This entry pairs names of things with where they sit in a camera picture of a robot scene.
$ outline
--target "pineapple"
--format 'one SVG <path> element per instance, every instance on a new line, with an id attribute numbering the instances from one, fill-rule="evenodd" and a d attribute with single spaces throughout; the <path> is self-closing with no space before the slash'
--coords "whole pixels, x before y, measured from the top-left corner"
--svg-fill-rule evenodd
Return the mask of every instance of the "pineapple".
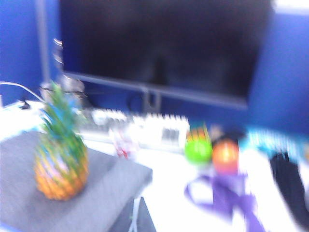
<path id="1" fill-rule="evenodd" d="M 61 88 L 53 84 L 51 103 L 46 103 L 45 133 L 35 157 L 37 188 L 49 199 L 68 200 L 80 192 L 88 177 L 88 153 L 74 130 L 77 113 Z"/>

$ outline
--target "keyboard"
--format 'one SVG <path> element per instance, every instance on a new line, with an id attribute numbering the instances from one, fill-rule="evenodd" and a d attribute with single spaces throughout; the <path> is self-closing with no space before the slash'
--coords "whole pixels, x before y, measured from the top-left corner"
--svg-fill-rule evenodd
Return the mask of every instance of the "keyboard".
<path id="1" fill-rule="evenodd" d="M 186 134 L 190 129 L 184 116 L 161 114 L 125 114 L 111 109 L 84 109 L 86 122 L 80 127 L 85 140 L 112 143 L 110 129 L 133 124 L 138 128 L 141 148 L 183 153 Z"/>

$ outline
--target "white desk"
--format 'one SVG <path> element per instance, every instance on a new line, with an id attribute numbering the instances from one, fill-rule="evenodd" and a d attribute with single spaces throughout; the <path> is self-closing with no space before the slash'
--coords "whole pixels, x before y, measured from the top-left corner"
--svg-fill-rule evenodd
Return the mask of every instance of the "white desk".
<path id="1" fill-rule="evenodd" d="M 29 102 L 31 110 L 20 110 L 19 103 L 0 112 L 0 141 L 21 131 L 37 130 L 42 122 L 38 102 Z M 85 141 L 86 145 L 106 154 L 115 155 L 112 144 Z M 235 210 L 232 222 L 216 214 L 203 211 L 187 201 L 183 191 L 186 184 L 197 177 L 198 170 L 190 165 L 183 155 L 156 150 L 142 149 L 136 154 L 136 162 L 153 170 L 153 182 L 141 193 L 158 232 L 169 231 L 224 231 L 244 232 L 244 218 Z M 255 150 L 246 150 L 239 155 L 239 169 L 248 173 L 246 191 L 252 192 L 257 200 L 257 214 L 266 231 L 299 232 L 273 181 L 266 156 Z M 309 168 L 300 164 L 304 183 L 309 183 Z M 211 199 L 211 189 L 196 188 L 197 195 Z"/>

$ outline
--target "black monitor screen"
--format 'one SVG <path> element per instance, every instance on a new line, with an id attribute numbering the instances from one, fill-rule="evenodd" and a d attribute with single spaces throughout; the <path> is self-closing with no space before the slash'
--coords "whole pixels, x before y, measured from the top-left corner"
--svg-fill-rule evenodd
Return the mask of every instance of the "black monitor screen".
<path id="1" fill-rule="evenodd" d="M 270 0 L 61 0 L 66 72 L 246 98 Z"/>

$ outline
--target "purple cloth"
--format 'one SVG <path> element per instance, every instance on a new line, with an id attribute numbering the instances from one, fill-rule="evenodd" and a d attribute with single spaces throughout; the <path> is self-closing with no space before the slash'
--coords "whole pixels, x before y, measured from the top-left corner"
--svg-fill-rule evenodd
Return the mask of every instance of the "purple cloth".
<path id="1" fill-rule="evenodd" d="M 234 189 L 244 188 L 245 175 L 217 175 L 210 177 L 202 175 L 193 182 L 202 180 L 205 183 L 212 185 L 213 203 L 196 203 L 190 193 L 190 182 L 184 193 L 187 198 L 195 205 L 207 209 L 216 211 L 222 215 L 232 217 L 234 206 L 238 206 L 244 213 L 247 220 L 248 232 L 265 232 L 262 224 L 256 218 L 253 213 L 253 207 L 255 206 L 255 197 L 253 195 L 238 195 Z"/>

